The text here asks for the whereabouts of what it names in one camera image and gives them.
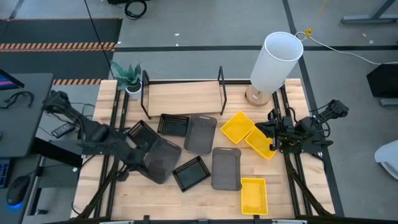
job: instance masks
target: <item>blue light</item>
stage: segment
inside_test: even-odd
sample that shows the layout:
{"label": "blue light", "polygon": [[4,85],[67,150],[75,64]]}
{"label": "blue light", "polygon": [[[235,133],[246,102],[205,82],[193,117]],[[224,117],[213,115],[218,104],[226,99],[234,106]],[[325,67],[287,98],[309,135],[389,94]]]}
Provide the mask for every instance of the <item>blue light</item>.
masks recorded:
{"label": "blue light", "polygon": [[17,205],[8,205],[8,206],[9,206],[9,208],[12,209],[12,210],[18,210],[18,209],[20,209],[20,208],[22,207],[22,202],[20,202],[20,203],[17,204]]}

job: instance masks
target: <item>concrete floor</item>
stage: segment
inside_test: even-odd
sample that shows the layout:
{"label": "concrete floor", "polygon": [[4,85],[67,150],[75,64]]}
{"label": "concrete floor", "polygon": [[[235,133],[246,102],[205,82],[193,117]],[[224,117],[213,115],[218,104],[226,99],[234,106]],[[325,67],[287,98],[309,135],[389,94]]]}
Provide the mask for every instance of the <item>concrete floor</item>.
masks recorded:
{"label": "concrete floor", "polygon": [[[0,7],[0,18],[7,18],[17,0],[6,1]],[[297,30],[304,31],[315,23],[323,1],[289,0]],[[396,45],[398,25],[339,24],[341,16],[368,14],[383,0],[328,1],[313,37],[334,46]],[[87,0],[93,17],[122,17],[119,7],[106,1]],[[398,2],[388,13],[398,14]],[[81,0],[25,0],[17,18],[77,18],[88,17]],[[136,21],[123,20],[118,47],[175,47],[262,45],[267,34],[289,31],[290,27],[282,1],[278,0],[152,0],[147,14]],[[306,40],[304,45],[315,45]],[[218,66],[224,68],[225,78],[248,78],[258,50],[208,50],[169,52],[116,52],[113,60],[123,66],[141,63],[151,79],[215,78]],[[377,62],[398,61],[397,51],[356,51]],[[318,106],[331,99],[341,100],[350,108],[346,118],[331,121],[329,147],[331,163],[346,217],[398,220],[398,181],[387,175],[374,162],[374,152],[381,145],[396,140],[397,108],[381,108],[371,95],[366,75],[375,68],[360,59],[330,51],[304,53],[308,76]],[[290,77],[302,78],[297,65]],[[57,86],[67,92],[72,101],[95,103],[98,87]],[[47,131],[60,123],[44,116],[40,126]],[[41,130],[38,136],[49,139]],[[69,195],[74,191],[58,190]],[[59,204],[48,214],[49,220],[64,220],[70,214],[70,200],[43,195],[40,206],[48,202]],[[29,223],[42,223],[44,216],[34,217]]]}

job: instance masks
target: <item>gray silicone mat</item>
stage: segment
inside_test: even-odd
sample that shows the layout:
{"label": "gray silicone mat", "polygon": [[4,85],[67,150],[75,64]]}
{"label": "gray silicone mat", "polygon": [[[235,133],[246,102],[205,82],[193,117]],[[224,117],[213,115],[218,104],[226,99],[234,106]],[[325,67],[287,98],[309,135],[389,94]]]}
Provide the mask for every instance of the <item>gray silicone mat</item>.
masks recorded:
{"label": "gray silicone mat", "polygon": [[215,118],[192,115],[188,124],[184,148],[198,155],[211,153],[216,125],[217,119]]}
{"label": "gray silicone mat", "polygon": [[140,173],[157,184],[163,184],[172,174],[181,151],[179,146],[164,138],[156,139],[144,159],[148,172]]}
{"label": "gray silicone mat", "polygon": [[211,186],[215,190],[241,190],[241,151],[237,148],[213,149]]}

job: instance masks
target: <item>yellow plastic bin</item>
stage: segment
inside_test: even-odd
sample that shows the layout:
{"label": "yellow plastic bin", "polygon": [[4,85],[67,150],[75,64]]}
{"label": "yellow plastic bin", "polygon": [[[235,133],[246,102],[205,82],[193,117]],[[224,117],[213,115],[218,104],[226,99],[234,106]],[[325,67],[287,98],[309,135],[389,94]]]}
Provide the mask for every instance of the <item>yellow plastic bin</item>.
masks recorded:
{"label": "yellow plastic bin", "polygon": [[242,111],[236,113],[227,123],[221,127],[221,131],[233,143],[239,143],[252,129],[254,122]]}
{"label": "yellow plastic bin", "polygon": [[268,215],[266,180],[242,178],[242,213],[245,215]]}
{"label": "yellow plastic bin", "polygon": [[272,144],[272,139],[267,138],[267,136],[256,127],[251,130],[244,140],[252,149],[266,159],[271,159],[276,152],[276,150],[269,150],[269,145]]}

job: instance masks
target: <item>white cylindrical lamp shade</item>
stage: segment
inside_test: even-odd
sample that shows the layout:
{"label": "white cylindrical lamp shade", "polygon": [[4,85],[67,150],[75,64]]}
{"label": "white cylindrical lamp shade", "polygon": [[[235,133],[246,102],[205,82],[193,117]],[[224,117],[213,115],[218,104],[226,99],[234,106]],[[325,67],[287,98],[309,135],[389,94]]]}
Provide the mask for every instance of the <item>white cylindrical lamp shade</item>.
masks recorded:
{"label": "white cylindrical lamp shade", "polygon": [[251,84],[258,91],[272,94],[283,85],[302,55],[303,44],[296,36],[286,32],[269,34],[251,73]]}

